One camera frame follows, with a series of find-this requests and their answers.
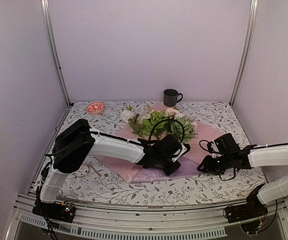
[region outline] coffee mug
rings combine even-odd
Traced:
[[[183,99],[183,95],[178,93],[175,89],[166,89],[164,90],[164,105],[167,107],[174,107],[176,103],[180,102]]]

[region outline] metal frame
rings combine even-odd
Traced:
[[[234,107],[234,105],[236,103],[238,92],[239,92],[241,82],[242,82],[242,79],[244,76],[245,67],[246,67],[247,58],[248,58],[248,53],[250,50],[250,45],[251,45],[253,32],[254,32],[254,28],[255,28],[257,8],[258,8],[258,0],[251,0],[247,34],[246,34],[246,40],[245,40],[245,44],[244,44],[243,55],[242,55],[242,59],[240,61],[238,74],[237,74],[237,78],[236,78],[235,85],[233,88],[233,92],[232,92],[232,95],[231,95],[230,101],[229,101],[229,104],[230,104],[230,106],[232,106],[232,108]]]
[[[33,197],[18,195],[6,240],[14,239],[19,221],[41,228],[46,227],[42,217],[31,213],[34,201]],[[204,208],[190,206],[190,209],[182,210],[174,207],[142,210],[128,207],[124,210],[115,210],[108,207],[98,208],[96,205],[77,205],[73,223],[62,222],[57,231],[97,240],[213,239],[223,237],[226,234],[225,227],[257,219],[228,223],[227,219],[222,216],[222,212],[229,204]],[[268,206],[269,215],[274,214],[275,207],[275,204]],[[283,201],[279,203],[278,213],[282,225],[281,230],[288,240],[288,212]]]
[[[55,38],[54,38],[54,33],[53,33],[53,27],[52,27],[52,21],[50,18],[48,0],[41,0],[41,5],[42,5],[42,12],[43,12],[45,28],[46,28],[46,32],[47,32],[47,36],[48,36],[50,50],[51,50],[51,53],[53,56],[53,61],[55,64],[55,69],[56,69],[56,73],[57,73],[57,77],[58,77],[60,90],[63,94],[66,105],[69,107],[71,105],[71,101],[69,99],[67,87],[66,87],[66,84],[64,81],[62,68],[60,66],[60,62],[59,62],[59,58],[58,58],[58,53],[57,53],[57,48],[56,48]]]

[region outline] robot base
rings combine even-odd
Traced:
[[[268,209],[261,205],[256,208],[256,211],[251,211],[248,203],[246,203],[243,205],[228,206],[225,209],[225,214],[229,223],[235,223],[266,215],[268,214]]]
[[[73,222],[76,211],[75,207],[72,207],[69,211],[66,211],[66,206],[62,204],[42,202],[40,202],[39,204],[40,207],[37,207],[36,205],[34,206],[32,211],[33,214],[67,223]]]

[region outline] table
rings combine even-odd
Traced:
[[[143,112],[151,101],[107,101],[101,115],[93,116],[86,111],[89,102],[75,103],[71,108],[60,133],[78,119],[88,119],[89,124],[108,134],[114,134],[126,123],[120,120],[120,114],[127,106],[136,112]],[[236,142],[244,147],[249,144],[247,137],[228,103],[222,102],[180,102],[180,112],[208,124],[223,133],[231,133]],[[227,171],[223,178],[230,178]],[[218,176],[199,174],[193,177],[148,183],[127,183],[118,174],[88,156],[81,168],[69,175],[60,189],[59,197],[91,203],[128,206],[187,206],[215,204],[242,200],[256,186],[266,181],[261,168],[240,170],[235,179],[221,181]],[[36,179],[35,187],[40,183]]]

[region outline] mug handle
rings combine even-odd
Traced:
[[[182,94],[182,93],[179,93],[179,94],[177,95],[177,97],[178,97],[179,95],[182,96],[182,97],[181,97],[179,100],[177,100],[178,103],[183,99],[183,94]]]

